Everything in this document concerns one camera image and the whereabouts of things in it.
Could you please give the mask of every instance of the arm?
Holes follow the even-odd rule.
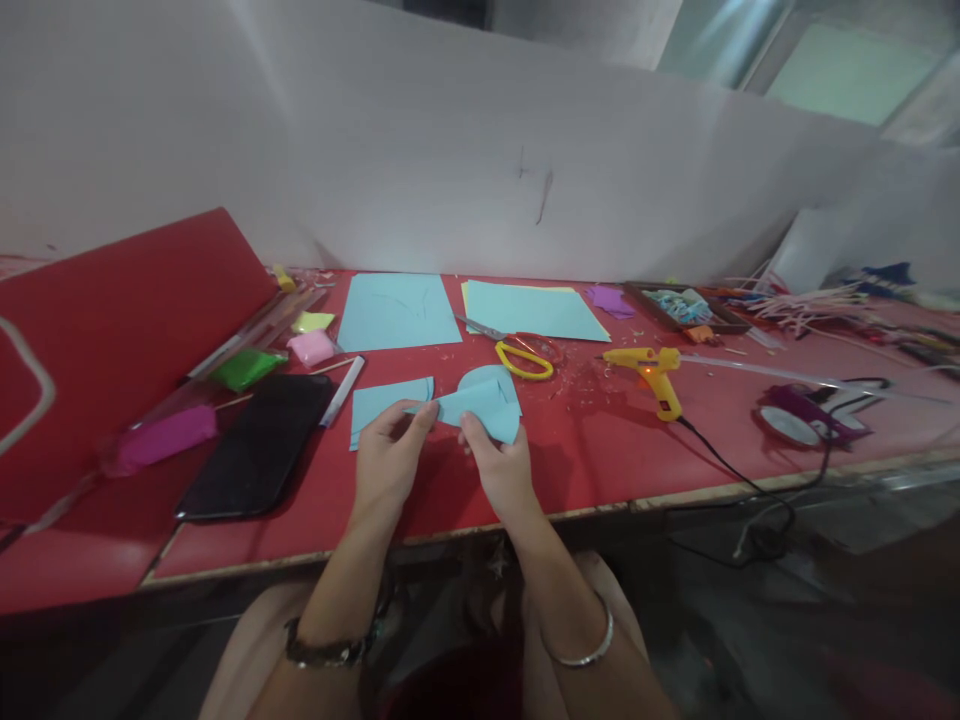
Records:
[[[411,417],[403,410],[416,404],[392,405],[360,435],[353,512],[300,618],[298,638],[306,645],[355,640],[370,631],[387,548],[437,417],[436,403],[424,405],[395,440]],[[359,678],[359,666],[301,669],[281,657],[248,718],[356,717]]]
[[[484,492],[517,551],[549,653],[569,660],[590,655],[606,635],[606,613],[540,509],[526,432],[521,427],[514,444],[497,448],[473,415],[465,414],[461,427]],[[553,667],[570,720],[678,717],[650,663],[616,624],[610,648],[596,663]]]

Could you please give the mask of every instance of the bracelet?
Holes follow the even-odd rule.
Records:
[[[600,643],[600,647],[594,650],[592,653],[586,657],[582,657],[579,660],[564,660],[563,658],[558,658],[554,655],[549,648],[547,648],[547,654],[553,659],[554,662],[560,663],[564,667],[573,668],[578,670],[580,668],[585,668],[590,665],[593,665],[597,660],[602,658],[607,654],[607,650],[610,649],[610,643],[613,642],[613,613],[610,612],[610,606],[607,605],[607,601],[603,599],[603,596],[596,592],[596,596],[600,598],[600,602],[603,603],[603,610],[607,613],[607,634],[603,638],[603,642]],[[543,630],[540,631],[540,639],[543,640]]]
[[[289,620],[283,627],[287,631],[287,642],[284,648],[287,660],[301,669],[356,667],[380,635],[380,623],[376,621],[367,636],[359,640],[341,640],[321,647],[311,647],[297,638],[300,618]]]

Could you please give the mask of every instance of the white pen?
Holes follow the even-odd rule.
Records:
[[[320,419],[320,427],[327,428],[333,425],[333,421],[337,419],[337,413],[340,412],[340,408],[342,408],[343,404],[347,401],[347,395],[350,394],[353,384],[357,381],[357,375],[360,374],[364,362],[362,355],[357,355],[357,357],[354,358],[353,365],[347,370],[347,376],[337,389],[337,394],[333,396],[333,400],[330,401],[327,411]]]

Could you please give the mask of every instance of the light blue paper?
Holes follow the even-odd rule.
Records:
[[[520,404],[520,398],[517,397],[517,388],[513,384],[513,374],[507,370],[504,365],[482,365],[471,370],[462,378],[457,390],[465,390],[468,387],[479,385],[487,380],[496,380],[500,385],[500,395],[504,402],[515,402]]]
[[[512,443],[517,439],[520,429],[520,403],[504,402],[500,384],[496,380],[487,380],[450,395],[438,397],[440,413],[437,420],[460,427],[460,416],[470,411],[483,423],[487,434],[494,440]],[[406,412],[415,413],[417,408]]]
[[[461,340],[439,275],[362,273],[350,281],[337,336],[345,352]]]
[[[469,281],[470,319],[500,332],[610,342],[580,293]]]
[[[377,415],[397,400],[419,400],[426,402],[433,397],[433,378],[420,378],[393,385],[378,385],[353,391],[353,418],[350,423],[350,449],[356,450],[360,442],[360,432]]]

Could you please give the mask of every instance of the yellow scissors handle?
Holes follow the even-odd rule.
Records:
[[[510,360],[507,358],[507,353],[536,363],[543,368],[543,372],[531,373],[527,372],[526,370],[521,370],[512,362],[510,362]],[[522,377],[524,380],[546,380],[553,375],[553,365],[551,365],[549,361],[544,360],[539,355],[534,355],[533,353],[528,353],[525,350],[515,348],[512,345],[507,345],[505,342],[497,343],[497,356],[500,358],[500,361],[507,366],[507,370],[512,372],[514,375]]]

